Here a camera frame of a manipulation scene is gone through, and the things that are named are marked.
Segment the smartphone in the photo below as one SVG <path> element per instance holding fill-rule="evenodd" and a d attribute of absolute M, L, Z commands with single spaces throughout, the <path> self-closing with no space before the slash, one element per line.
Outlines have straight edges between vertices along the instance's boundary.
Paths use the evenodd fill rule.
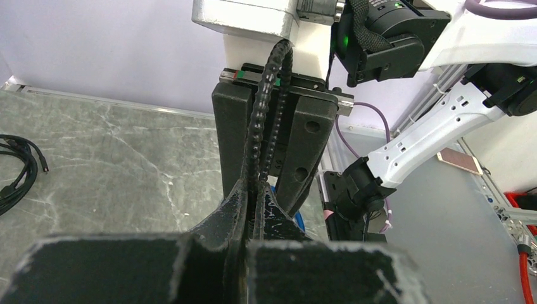
<path fill-rule="evenodd" d="M 483 175 L 483 170 L 481 169 L 477 158 L 473 156 L 455 151 L 450 148 L 445 148 L 444 150 L 438 152 L 436 156 L 438 157 L 438 160 L 443 163 L 448 163 L 473 174 Z"/>

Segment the white wall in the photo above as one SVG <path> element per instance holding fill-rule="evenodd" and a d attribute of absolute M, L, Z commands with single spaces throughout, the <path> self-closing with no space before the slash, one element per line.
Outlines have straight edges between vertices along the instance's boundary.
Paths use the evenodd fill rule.
<path fill-rule="evenodd" d="M 27 85 L 104 98 L 212 112 L 225 67 L 221 34 L 191 22 L 191 0 L 2 0 L 0 54 Z M 384 111 L 391 125 L 430 74 L 345 89 Z M 351 123 L 381 128 L 369 110 Z"/>
<path fill-rule="evenodd" d="M 8 64 L 4 61 L 4 57 L 0 53 L 0 87 L 12 76 Z"/>
<path fill-rule="evenodd" d="M 537 186 L 537 113 L 503 117 L 465 136 L 498 187 L 526 191 Z"/>

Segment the red cable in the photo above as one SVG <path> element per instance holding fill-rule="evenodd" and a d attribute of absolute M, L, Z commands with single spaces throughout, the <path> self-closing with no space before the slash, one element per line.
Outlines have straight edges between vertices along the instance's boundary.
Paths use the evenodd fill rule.
<path fill-rule="evenodd" d="M 531 295 L 531 286 L 529 285 L 528 277 L 528 253 L 520 252 L 520 269 L 521 269 L 521 284 L 522 292 L 524 293 L 524 299 L 526 304 L 534 304 L 533 296 Z"/>

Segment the black connector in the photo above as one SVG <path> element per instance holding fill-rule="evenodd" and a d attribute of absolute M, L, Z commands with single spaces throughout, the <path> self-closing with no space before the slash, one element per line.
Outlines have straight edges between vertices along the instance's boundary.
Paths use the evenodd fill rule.
<path fill-rule="evenodd" d="M 339 22 L 344 7 L 344 0 L 298 0 L 296 12 L 300 20 L 332 25 Z"/>
<path fill-rule="evenodd" d="M 519 251 L 519 254 L 521 254 L 522 252 L 525 252 L 531 256 L 531 247 L 526 244 L 518 244 L 517 250 Z"/>

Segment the gray marble table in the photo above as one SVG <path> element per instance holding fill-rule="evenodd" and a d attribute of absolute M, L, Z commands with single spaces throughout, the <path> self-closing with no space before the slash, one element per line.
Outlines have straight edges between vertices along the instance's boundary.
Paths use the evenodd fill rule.
<path fill-rule="evenodd" d="M 125 104 L 0 91 L 0 134 L 35 142 L 50 173 L 0 217 L 0 293 L 41 236 L 180 232 L 222 200 L 214 119 Z M 22 169 L 0 156 L 0 187 Z M 307 233 L 328 240 L 317 185 L 301 209 Z"/>

